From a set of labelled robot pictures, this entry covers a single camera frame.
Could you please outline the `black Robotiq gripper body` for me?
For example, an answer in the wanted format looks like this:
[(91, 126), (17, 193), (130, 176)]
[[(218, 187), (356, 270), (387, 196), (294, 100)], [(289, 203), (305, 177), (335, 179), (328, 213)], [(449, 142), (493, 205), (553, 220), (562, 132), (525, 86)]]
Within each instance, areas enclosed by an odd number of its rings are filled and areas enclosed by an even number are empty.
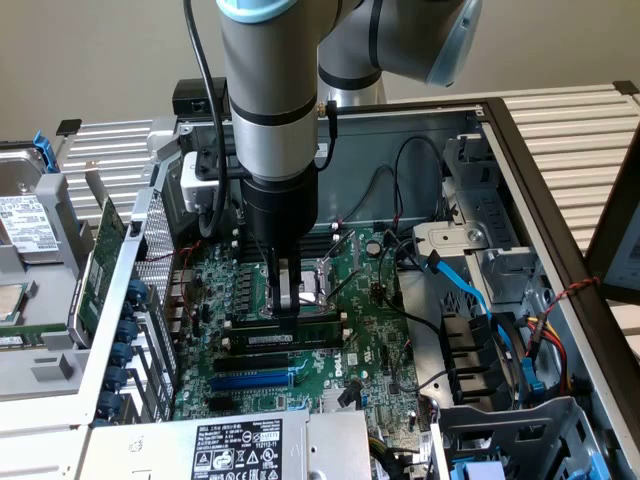
[(283, 181), (242, 180), (244, 217), (251, 232), (271, 248), (291, 248), (318, 216), (318, 171), (308, 167)]

